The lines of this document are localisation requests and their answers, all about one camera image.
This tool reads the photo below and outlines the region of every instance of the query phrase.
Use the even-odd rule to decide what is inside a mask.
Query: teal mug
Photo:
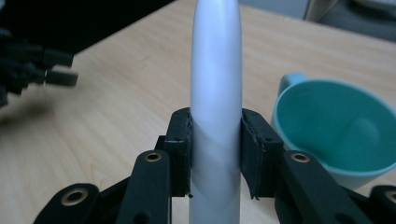
[[[351,84],[282,77],[272,125],[285,149],[318,159],[338,184],[355,189],[396,167],[396,115]]]

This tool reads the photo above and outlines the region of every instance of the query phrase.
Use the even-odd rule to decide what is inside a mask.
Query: green cup
[[[358,188],[396,167],[394,111],[345,82],[283,76],[272,125],[285,149],[315,156],[344,187]]]

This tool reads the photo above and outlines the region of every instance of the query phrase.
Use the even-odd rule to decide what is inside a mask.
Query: white bottle
[[[190,224],[236,224],[242,36],[237,0],[197,0],[191,51]]]

